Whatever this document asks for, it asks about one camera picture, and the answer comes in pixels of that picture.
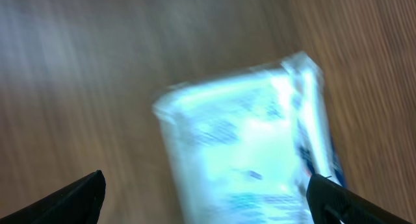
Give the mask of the white pouch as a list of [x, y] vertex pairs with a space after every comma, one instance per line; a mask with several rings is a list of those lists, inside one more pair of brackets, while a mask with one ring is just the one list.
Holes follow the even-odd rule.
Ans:
[[311, 223], [310, 177], [346, 184], [303, 52], [172, 86], [153, 111], [186, 223]]

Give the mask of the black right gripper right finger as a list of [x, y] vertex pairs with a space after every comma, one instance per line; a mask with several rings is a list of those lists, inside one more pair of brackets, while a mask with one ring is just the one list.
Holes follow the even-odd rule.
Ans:
[[410, 224], [319, 174], [311, 176], [306, 198], [315, 224]]

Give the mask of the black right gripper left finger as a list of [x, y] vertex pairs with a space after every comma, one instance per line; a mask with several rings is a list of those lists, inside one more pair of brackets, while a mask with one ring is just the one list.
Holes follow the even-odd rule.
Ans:
[[1, 218], [1, 224], [97, 224], [105, 190], [105, 177], [97, 170]]

